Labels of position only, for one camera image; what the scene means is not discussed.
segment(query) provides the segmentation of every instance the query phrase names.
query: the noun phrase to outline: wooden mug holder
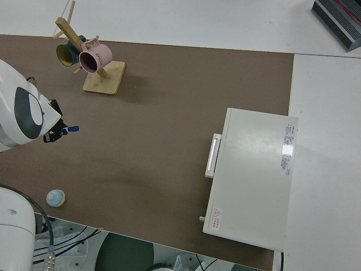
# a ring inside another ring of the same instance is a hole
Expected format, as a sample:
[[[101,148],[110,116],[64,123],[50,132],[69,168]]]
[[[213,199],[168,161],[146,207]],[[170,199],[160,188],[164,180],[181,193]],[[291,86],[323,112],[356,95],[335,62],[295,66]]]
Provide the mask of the wooden mug holder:
[[[82,41],[75,33],[73,28],[70,26],[69,22],[66,21],[64,18],[59,17],[55,21],[55,24],[60,28],[61,32],[64,32],[64,34],[66,35],[68,40],[74,45],[74,47],[79,52],[82,52]],[[124,70],[124,62],[112,61],[104,68],[98,70],[96,73],[88,73],[84,82],[83,89],[87,92],[115,95],[118,92]]]

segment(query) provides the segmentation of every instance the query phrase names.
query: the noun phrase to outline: white table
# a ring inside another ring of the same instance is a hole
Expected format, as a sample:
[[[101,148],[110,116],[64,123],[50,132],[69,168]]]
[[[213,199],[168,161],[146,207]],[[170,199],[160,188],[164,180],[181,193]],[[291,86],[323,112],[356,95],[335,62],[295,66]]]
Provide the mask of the white table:
[[[52,36],[66,3],[1,0],[0,34]],[[102,40],[309,54],[294,61],[289,114],[299,128],[284,270],[358,270],[361,49],[345,53],[312,3],[78,0],[72,26]],[[276,253],[274,270],[278,262]]]

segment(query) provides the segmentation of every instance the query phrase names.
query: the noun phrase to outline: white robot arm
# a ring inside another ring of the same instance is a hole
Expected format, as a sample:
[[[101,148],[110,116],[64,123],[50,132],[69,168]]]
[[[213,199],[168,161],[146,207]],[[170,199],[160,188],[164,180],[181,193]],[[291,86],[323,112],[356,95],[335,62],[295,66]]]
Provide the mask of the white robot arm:
[[[0,187],[0,270],[32,270],[34,211],[19,194]]]
[[[0,152],[39,136],[53,142],[78,127],[67,127],[56,100],[48,100],[17,70],[0,60]]]

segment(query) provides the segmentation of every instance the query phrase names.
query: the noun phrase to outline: label sticker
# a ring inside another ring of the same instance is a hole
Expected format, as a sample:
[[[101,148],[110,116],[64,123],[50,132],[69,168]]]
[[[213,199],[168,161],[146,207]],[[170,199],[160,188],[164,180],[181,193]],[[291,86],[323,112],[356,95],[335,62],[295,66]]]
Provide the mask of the label sticker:
[[[210,224],[210,228],[212,230],[219,230],[219,227],[221,225],[221,217],[222,217],[222,209],[213,208],[212,220]]]
[[[292,169],[292,156],[294,149],[294,133],[295,128],[293,124],[287,124],[284,131],[282,159],[281,159],[281,174],[290,175]]]

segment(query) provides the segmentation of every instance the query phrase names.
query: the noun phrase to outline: black cable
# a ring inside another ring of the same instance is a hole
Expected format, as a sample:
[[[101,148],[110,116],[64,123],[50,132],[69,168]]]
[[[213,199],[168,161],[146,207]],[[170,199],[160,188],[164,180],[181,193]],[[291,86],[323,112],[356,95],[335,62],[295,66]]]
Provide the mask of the black cable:
[[[283,261],[284,261],[284,256],[283,256],[283,252],[281,252],[281,268],[280,268],[280,271],[283,271]]]
[[[45,219],[47,227],[49,228],[49,239],[50,239],[49,246],[54,245],[54,234],[52,232],[52,227],[51,227],[49,218],[47,217],[47,215],[46,215],[45,211],[43,210],[43,208],[41,208],[40,205],[37,204],[32,198],[30,198],[29,196],[27,196],[26,194],[24,194],[23,192],[15,189],[15,188],[12,188],[12,187],[7,186],[7,185],[3,185],[1,183],[0,183],[0,187],[5,188],[5,189],[9,189],[11,191],[14,191],[14,192],[18,193],[19,195],[23,196],[26,200],[28,200],[28,202],[32,203],[39,210],[39,212],[41,213],[41,215]]]
[[[82,230],[81,230],[81,232],[79,232],[78,234],[74,235],[72,238],[70,238],[70,239],[68,239],[68,240],[65,240],[65,241],[62,241],[62,242],[61,242],[61,243],[59,243],[59,244],[55,244],[54,246],[55,246],[55,247],[56,247],[56,246],[59,246],[59,245],[61,245],[61,244],[64,244],[64,243],[66,243],[66,242],[69,242],[69,241],[71,241],[71,240],[73,240],[73,239],[77,238],[80,234],[82,234],[82,233],[86,230],[86,228],[88,228],[88,227],[86,226],[84,229],[82,229]],[[37,248],[37,249],[36,249],[36,250],[34,250],[34,251],[44,250],[45,248],[47,248],[47,247]]]
[[[79,240],[79,241],[75,241],[75,242],[70,243],[70,244],[66,244],[65,246],[56,248],[54,251],[56,251],[56,250],[61,250],[61,249],[64,248],[64,247],[68,247],[68,246],[70,246],[70,245],[72,245],[72,244],[76,244],[76,243],[79,243],[79,242],[82,242],[82,241]],[[47,252],[44,252],[44,253],[41,253],[41,254],[38,254],[38,255],[34,255],[33,257],[37,257],[37,256],[45,255],[45,254],[47,254]]]
[[[198,255],[197,255],[197,254],[196,254],[196,257],[197,257],[197,260],[198,260],[199,265],[201,266],[202,271],[204,271],[203,266],[202,266],[202,263],[201,263],[201,261],[199,260],[199,258],[198,258]]]
[[[207,270],[208,267],[210,267],[215,261],[217,261],[218,259],[215,259],[214,261],[212,261],[209,265],[207,265],[207,267],[204,269],[204,271]]]
[[[98,231],[98,229],[94,230],[94,232],[92,234],[90,234],[89,236],[87,236],[86,238],[78,241],[76,244],[72,245],[71,247],[68,247],[66,250],[63,250],[62,252],[59,252],[58,254],[55,254],[55,257],[58,257],[59,255],[66,253],[67,251],[71,250],[73,247],[78,246],[81,242],[84,242],[85,240],[88,240],[89,238],[97,235],[98,233],[101,233],[101,231],[96,233],[97,231]],[[39,264],[39,263],[42,263],[43,261],[44,261],[44,259],[34,261],[33,264]]]

